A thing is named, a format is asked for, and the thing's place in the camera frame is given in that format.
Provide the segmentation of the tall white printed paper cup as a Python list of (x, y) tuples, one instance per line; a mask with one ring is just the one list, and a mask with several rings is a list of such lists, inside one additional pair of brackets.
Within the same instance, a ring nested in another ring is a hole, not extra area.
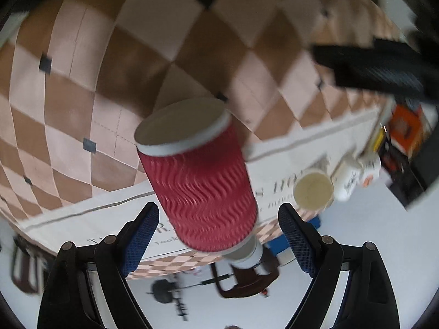
[(348, 201), (352, 195), (363, 168), (361, 164), (352, 156), (345, 155), (339, 162), (331, 180), (333, 182), (333, 197), (337, 201)]

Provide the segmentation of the checkered printed tablecloth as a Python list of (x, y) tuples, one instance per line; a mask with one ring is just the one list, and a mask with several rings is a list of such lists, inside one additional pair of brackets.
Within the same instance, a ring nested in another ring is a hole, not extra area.
[(156, 198), (137, 125), (215, 97), (270, 241), (296, 175), (363, 150), (385, 102), (334, 86), (311, 45), (399, 36), (371, 0), (45, 0), (1, 47), (1, 217), (50, 253), (117, 233)]

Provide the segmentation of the dark wooden chair at table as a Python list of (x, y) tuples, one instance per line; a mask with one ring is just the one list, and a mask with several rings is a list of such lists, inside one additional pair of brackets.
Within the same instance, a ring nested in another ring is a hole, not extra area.
[(258, 274), (254, 267), (242, 270), (231, 265), (236, 284), (231, 289), (224, 290), (220, 284), (216, 265), (214, 263), (210, 264), (213, 283), (216, 285), (219, 295), (224, 299), (238, 299), (262, 293), (280, 274), (278, 258), (265, 245), (263, 245), (260, 266), (266, 271), (266, 274)]

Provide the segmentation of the small white printed paper cup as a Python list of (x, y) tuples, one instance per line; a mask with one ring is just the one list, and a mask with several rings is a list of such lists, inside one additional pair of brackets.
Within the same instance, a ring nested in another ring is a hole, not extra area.
[(362, 166), (362, 175), (359, 184), (362, 187), (368, 187), (378, 177), (382, 168), (381, 160), (377, 153), (369, 153), (358, 158), (358, 162)]

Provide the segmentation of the red ribbed paper cup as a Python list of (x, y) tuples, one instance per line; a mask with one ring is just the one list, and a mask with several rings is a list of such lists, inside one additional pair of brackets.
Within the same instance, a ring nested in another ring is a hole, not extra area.
[(179, 240), (201, 253), (243, 246), (258, 218), (231, 114), (219, 99), (182, 100), (134, 134), (147, 178)]

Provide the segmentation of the white paper cup lying open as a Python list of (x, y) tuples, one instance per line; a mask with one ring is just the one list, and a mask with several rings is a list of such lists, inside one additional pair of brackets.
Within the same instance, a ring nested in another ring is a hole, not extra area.
[(320, 212), (333, 202), (334, 186), (330, 177), (320, 169), (306, 169), (293, 186), (293, 197), (299, 209)]

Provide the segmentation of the yellow utility knife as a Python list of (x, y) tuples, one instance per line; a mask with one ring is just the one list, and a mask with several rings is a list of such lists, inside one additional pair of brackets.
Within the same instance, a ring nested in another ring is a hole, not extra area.
[(380, 150), (384, 140), (386, 139), (386, 126), (383, 124), (380, 124), (379, 126), (380, 126), (379, 131), (375, 139), (373, 140), (372, 148), (371, 148), (372, 152), (375, 153), (377, 153)]

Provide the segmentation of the orange box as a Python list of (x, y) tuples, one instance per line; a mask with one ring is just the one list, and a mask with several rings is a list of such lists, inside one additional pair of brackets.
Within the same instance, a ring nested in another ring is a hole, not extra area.
[(406, 157), (412, 158), (424, 141), (423, 111), (418, 106), (414, 111), (397, 104), (389, 121), (391, 144)]

